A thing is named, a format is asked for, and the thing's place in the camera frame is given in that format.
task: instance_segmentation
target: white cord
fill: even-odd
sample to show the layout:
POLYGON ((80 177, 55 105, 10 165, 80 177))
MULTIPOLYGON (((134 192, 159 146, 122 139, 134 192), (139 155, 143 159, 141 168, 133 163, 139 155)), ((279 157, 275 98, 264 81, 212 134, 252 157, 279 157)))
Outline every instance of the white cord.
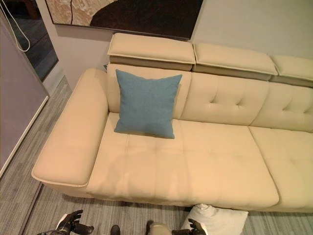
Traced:
POLYGON ((17 38, 16 38, 16 35, 15 35, 14 30, 13 30, 13 28, 12 28, 12 25, 11 25, 11 23, 10 23, 8 17, 6 16, 5 11, 4 11, 4 9, 3 9, 1 3, 0 3, 0 7, 1 7, 2 11, 3 11, 3 14, 4 14, 4 16, 6 17, 6 20, 8 21, 8 23, 9 23, 9 25, 10 25, 10 28, 11 28, 11 30, 12 30, 12 32, 13 32, 13 35, 14 35, 14 37, 15 37, 16 46, 18 47, 18 49, 19 49, 20 51, 27 52, 27 51, 29 50, 29 48, 30 48, 30 41, 29 41, 29 39, 28 39, 28 38, 26 37, 26 35, 23 33, 23 31, 22 31, 21 28, 19 27, 18 23, 16 22, 16 20, 14 19, 14 17, 11 15, 11 12, 10 12, 9 9, 6 7, 6 5, 5 5, 5 3, 4 3, 3 0, 2 0, 2 3, 3 3, 3 5, 5 6, 5 9, 9 12, 10 16, 11 16, 12 19, 14 20, 16 26, 19 28, 19 30, 20 30, 20 32, 22 33, 22 35, 23 35, 23 36, 26 38, 26 40, 28 41, 28 48, 27 48, 26 50, 23 50, 22 48, 19 47, 18 40, 17 40, 17 38))

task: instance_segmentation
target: painting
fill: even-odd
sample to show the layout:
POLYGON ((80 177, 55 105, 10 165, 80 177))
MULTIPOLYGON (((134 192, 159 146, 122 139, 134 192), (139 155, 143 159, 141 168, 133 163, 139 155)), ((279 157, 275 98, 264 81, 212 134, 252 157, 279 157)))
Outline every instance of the painting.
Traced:
POLYGON ((45 0, 54 24, 188 40, 202 0, 45 0))

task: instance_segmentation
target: tufted backrest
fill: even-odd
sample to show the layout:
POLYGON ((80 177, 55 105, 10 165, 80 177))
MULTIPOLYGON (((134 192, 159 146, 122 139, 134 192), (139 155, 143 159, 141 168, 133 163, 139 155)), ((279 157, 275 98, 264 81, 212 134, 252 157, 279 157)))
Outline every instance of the tufted backrest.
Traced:
POLYGON ((268 94, 268 82, 192 73, 181 119, 250 125, 268 94))
POLYGON ((179 83, 178 92, 176 95, 173 118, 179 119, 186 103, 186 98, 189 91, 191 72, 180 70, 165 70, 156 68, 136 67, 120 64, 108 65, 108 84, 107 84, 107 98, 109 103, 109 111, 119 113, 120 108, 120 89, 116 78, 115 70, 119 69, 125 72, 132 73, 139 77, 147 79, 160 79, 169 76, 182 74, 179 83))
POLYGON ((270 82, 264 105, 251 125, 313 132, 313 89, 270 82))

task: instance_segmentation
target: gray striped carpet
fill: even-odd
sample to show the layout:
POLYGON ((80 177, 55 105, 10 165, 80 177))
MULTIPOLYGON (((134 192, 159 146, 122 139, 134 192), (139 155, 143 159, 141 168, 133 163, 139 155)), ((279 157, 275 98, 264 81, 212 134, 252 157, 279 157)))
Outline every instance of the gray striped carpet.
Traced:
MULTIPOLYGON (((39 185, 31 178, 31 169, 69 95, 63 79, 1 178, 0 235, 19 234, 39 185)), ((23 234, 54 229, 64 213, 78 209, 84 210, 81 223, 95 227, 93 235, 108 235, 114 224, 122 235, 144 235, 150 219, 178 229, 188 215, 188 208, 74 198, 43 186, 23 234)), ((242 234, 313 235, 313 213, 251 211, 242 234)))

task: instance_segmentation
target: glass door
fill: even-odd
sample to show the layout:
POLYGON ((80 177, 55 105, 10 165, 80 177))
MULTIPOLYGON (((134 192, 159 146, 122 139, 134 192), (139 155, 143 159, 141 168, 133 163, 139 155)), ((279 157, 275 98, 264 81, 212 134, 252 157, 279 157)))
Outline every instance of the glass door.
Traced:
MULTIPOLYGON (((52 46, 36 1, 4 0, 4 2, 21 30, 30 40, 30 48, 25 54, 40 80, 44 81, 46 76, 58 62, 58 57, 52 46)), ((18 30, 18 27, 7 11, 6 13, 20 45, 23 49, 26 49, 28 47, 27 40, 18 30)))

